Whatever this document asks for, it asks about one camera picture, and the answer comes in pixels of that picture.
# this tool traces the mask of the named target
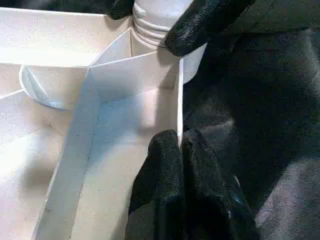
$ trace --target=glove finger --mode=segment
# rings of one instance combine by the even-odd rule
[[[222,31],[252,3],[252,0],[195,0],[166,36],[165,46],[184,56]]]
[[[114,19],[122,19],[132,14],[134,0],[106,0],[106,14]]]

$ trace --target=white foam board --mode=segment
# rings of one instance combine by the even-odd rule
[[[123,239],[131,187],[151,138],[174,129],[181,140],[183,72],[149,84],[147,77],[131,79],[132,69],[115,84],[108,67],[90,67],[83,82],[35,240]],[[117,94],[108,94],[113,89]]]

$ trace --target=white panel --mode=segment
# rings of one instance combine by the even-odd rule
[[[129,25],[130,18],[0,7],[0,63],[88,66]]]
[[[0,144],[30,134],[45,124],[37,103],[22,90],[0,98]]]
[[[19,69],[20,65],[0,63],[0,97],[21,89]]]
[[[193,52],[183,57],[183,83],[189,82],[197,73],[202,56],[207,44],[198,47]]]
[[[131,28],[128,28],[116,40],[114,40],[91,66],[106,64],[116,60],[127,59],[131,57]]]
[[[89,73],[33,233],[35,240],[68,240],[71,234],[100,108],[90,78]]]
[[[72,240],[124,239],[132,184],[149,142],[171,128],[171,96],[170,89],[154,89],[101,106]]]
[[[64,139],[48,126],[0,144],[0,239],[31,239]]]
[[[173,89],[178,58],[169,52],[152,52],[90,67],[101,100],[112,101],[157,87]]]

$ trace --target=gloved hand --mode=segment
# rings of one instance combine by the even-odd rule
[[[236,20],[253,2],[194,0],[167,34],[164,44],[176,56],[189,54]],[[132,13],[133,4],[134,0],[107,0],[106,13],[120,19]]]
[[[153,137],[132,188],[126,239],[256,240],[237,179],[197,130],[182,153],[173,130]]]

